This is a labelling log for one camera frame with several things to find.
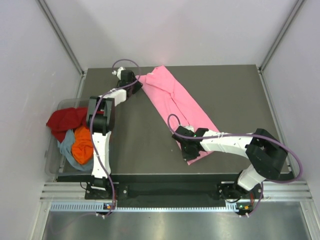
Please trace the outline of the pink t shirt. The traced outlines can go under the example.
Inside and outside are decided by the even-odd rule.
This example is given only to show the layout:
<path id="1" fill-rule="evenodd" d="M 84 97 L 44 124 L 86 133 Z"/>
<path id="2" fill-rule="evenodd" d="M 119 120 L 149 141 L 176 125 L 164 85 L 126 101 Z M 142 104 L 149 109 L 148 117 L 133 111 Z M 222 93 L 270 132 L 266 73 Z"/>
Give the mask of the pink t shirt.
<path id="1" fill-rule="evenodd" d="M 162 119 L 173 130 L 191 126 L 195 130 L 207 128 L 218 132 L 218 128 L 198 105 L 189 92 L 179 83 L 165 66 L 141 75 L 138 80 Z"/>

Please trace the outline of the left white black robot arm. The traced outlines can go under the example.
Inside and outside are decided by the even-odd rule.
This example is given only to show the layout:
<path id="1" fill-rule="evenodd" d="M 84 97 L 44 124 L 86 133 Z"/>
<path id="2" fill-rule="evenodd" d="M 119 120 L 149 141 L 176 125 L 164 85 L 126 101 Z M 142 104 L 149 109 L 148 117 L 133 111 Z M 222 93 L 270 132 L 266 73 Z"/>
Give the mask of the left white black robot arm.
<path id="1" fill-rule="evenodd" d="M 93 146 L 93 169 L 90 187 L 102 198 L 116 199 L 114 183 L 111 179 L 109 143 L 115 126 L 115 108 L 140 90 L 142 84 L 120 80 L 118 88 L 100 96 L 91 96 L 88 102 L 86 124 L 90 130 Z"/>

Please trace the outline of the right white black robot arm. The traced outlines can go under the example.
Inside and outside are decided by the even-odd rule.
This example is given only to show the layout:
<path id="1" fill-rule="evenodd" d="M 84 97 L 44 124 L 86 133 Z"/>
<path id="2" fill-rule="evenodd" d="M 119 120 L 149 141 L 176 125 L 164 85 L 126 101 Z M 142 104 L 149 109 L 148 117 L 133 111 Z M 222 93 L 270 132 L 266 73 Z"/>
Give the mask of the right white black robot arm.
<path id="1" fill-rule="evenodd" d="M 258 128 L 254 133 L 237 136 L 217 132 L 208 128 L 179 126 L 172 138 L 181 148 L 185 161 L 195 160 L 201 153 L 221 152 L 238 155 L 250 161 L 232 186 L 223 187 L 220 196 L 226 200 L 245 198 L 264 180 L 278 181 L 288 152 L 265 129 Z"/>

